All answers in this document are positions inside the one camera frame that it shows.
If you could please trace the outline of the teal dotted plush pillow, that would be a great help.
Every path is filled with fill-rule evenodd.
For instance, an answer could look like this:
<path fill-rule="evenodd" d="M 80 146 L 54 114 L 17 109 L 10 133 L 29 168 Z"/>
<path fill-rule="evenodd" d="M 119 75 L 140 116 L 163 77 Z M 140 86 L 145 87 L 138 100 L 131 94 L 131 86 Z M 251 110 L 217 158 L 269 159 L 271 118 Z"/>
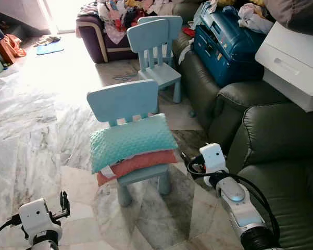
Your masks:
<path fill-rule="evenodd" d="M 95 131 L 90 136 L 92 173 L 142 153 L 178 148 L 164 114 Z"/>

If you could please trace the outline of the pink dotted plush pillow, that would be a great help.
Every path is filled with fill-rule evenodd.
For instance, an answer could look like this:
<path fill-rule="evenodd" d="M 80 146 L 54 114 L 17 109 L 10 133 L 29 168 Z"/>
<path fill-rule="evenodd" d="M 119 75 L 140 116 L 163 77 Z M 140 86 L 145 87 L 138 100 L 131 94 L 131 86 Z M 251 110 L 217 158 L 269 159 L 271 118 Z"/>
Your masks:
<path fill-rule="evenodd" d="M 126 174 L 159 164 L 176 164 L 178 160 L 175 157 L 174 150 L 164 150 L 161 152 L 142 153 L 132 158 L 123 159 L 116 164 L 109 165 L 96 174 L 97 185 L 102 186 L 111 180 Z"/>

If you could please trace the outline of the dark green leather sofa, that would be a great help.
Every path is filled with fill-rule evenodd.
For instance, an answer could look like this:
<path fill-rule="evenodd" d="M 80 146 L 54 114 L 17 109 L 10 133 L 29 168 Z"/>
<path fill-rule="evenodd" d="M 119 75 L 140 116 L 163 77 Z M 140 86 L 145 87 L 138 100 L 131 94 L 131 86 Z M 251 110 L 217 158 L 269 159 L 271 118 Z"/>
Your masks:
<path fill-rule="evenodd" d="M 173 43 L 182 90 L 203 129 L 188 157 L 218 143 L 230 173 L 266 196 L 285 250 L 313 250 L 313 112 L 305 112 L 262 80 L 223 87 L 180 33 Z"/>

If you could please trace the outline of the light blue plastic child chair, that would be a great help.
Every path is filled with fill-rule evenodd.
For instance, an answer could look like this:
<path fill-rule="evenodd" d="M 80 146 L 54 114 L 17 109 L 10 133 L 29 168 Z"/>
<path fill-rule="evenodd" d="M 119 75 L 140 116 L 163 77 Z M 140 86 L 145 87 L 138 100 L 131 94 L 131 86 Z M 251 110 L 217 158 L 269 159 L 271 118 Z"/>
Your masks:
<path fill-rule="evenodd" d="M 172 44 L 182 24 L 178 15 L 154 15 L 139 18 L 137 26 L 126 31 L 130 48 L 139 59 L 138 79 L 154 80 L 162 90 L 173 86 L 175 103 L 182 102 L 182 76 L 173 68 Z"/>
<path fill-rule="evenodd" d="M 90 91 L 86 100 L 97 121 L 111 127 L 158 114 L 158 92 L 159 85 L 156 81 L 139 80 Z M 170 193 L 169 166 L 170 164 L 152 165 L 115 179 L 118 183 L 119 204 L 126 207 L 133 202 L 129 185 L 151 178 L 158 179 L 159 193 Z"/>

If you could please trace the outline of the blue hard-shell suitcase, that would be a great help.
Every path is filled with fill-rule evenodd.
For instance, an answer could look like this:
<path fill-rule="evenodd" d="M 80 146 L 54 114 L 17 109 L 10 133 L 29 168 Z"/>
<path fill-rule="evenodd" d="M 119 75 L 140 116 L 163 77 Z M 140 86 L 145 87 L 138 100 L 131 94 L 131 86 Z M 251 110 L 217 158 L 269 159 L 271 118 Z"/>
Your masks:
<path fill-rule="evenodd" d="M 194 23 L 192 48 L 216 86 L 262 79 L 264 66 L 255 60 L 255 55 L 265 35 L 240 27 L 237 19 L 216 10 L 211 2 L 199 6 Z"/>

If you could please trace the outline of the white box-shaped appliance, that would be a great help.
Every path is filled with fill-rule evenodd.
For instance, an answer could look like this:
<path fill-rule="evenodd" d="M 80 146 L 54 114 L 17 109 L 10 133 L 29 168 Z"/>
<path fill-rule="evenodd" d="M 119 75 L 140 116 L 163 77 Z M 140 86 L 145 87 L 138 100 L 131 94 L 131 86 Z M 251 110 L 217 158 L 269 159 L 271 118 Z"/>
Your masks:
<path fill-rule="evenodd" d="M 313 36 L 275 23 L 255 60 L 264 66 L 263 80 L 306 112 L 313 111 Z"/>

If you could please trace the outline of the blue floor mat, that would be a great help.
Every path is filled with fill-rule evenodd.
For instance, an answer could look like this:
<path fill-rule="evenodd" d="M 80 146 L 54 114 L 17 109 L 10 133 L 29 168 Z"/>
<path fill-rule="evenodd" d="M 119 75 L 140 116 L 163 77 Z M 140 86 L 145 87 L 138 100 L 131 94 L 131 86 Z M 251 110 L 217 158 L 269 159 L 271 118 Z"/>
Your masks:
<path fill-rule="evenodd" d="M 64 50 L 64 42 L 56 41 L 49 44 L 38 45 L 36 47 L 37 55 L 46 55 L 49 53 L 61 52 Z"/>

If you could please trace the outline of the white crumpled garment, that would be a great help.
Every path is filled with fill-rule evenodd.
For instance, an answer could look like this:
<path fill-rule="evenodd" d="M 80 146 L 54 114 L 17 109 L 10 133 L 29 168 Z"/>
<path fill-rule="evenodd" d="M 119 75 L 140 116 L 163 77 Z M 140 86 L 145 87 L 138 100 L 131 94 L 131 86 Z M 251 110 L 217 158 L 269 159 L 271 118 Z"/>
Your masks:
<path fill-rule="evenodd" d="M 262 8 L 254 3 L 245 3 L 238 10 L 237 23 L 240 27 L 246 27 L 256 33 L 267 35 L 274 23 L 262 15 Z"/>

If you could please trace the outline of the crumpled grey cloth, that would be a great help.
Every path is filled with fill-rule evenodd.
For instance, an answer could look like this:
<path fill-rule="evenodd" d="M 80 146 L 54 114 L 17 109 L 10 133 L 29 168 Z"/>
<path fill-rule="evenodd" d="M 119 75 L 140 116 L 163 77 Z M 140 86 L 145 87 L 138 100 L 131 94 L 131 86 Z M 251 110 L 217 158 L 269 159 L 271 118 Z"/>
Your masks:
<path fill-rule="evenodd" d="M 56 43 L 60 40 L 60 36 L 57 35 L 43 35 L 38 39 L 37 43 L 35 43 L 33 47 L 38 47 L 40 45 L 49 45 L 51 43 Z"/>

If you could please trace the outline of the orange bag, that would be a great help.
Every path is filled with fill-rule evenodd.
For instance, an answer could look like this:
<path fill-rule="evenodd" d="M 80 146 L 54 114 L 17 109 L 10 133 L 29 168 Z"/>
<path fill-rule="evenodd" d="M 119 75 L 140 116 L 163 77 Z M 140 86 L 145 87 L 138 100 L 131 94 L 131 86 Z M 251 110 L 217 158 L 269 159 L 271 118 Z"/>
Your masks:
<path fill-rule="evenodd" d="M 21 39 L 7 34 L 0 40 L 0 56 L 8 65 L 15 64 L 17 58 L 26 57 L 26 52 L 20 47 Z"/>

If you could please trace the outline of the colourful pile of clothes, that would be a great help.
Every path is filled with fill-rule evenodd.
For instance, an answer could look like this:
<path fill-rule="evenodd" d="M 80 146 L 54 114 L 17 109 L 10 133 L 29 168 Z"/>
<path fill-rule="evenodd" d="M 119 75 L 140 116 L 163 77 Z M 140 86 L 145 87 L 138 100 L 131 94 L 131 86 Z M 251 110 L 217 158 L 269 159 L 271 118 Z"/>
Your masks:
<path fill-rule="evenodd" d="M 77 17 L 95 18 L 100 22 L 101 34 L 118 45 L 126 37 L 128 28 L 137 25 L 139 18 L 173 15 L 174 8 L 179 5 L 202 2 L 204 0 L 91 0 L 80 8 Z"/>

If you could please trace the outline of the dark grey blanket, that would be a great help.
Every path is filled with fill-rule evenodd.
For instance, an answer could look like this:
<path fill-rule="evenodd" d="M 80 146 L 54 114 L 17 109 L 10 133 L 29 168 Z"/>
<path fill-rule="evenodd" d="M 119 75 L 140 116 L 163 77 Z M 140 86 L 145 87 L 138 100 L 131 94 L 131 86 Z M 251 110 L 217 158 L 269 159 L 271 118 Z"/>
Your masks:
<path fill-rule="evenodd" d="M 313 0 L 264 0 L 264 4 L 285 28 L 313 36 Z"/>

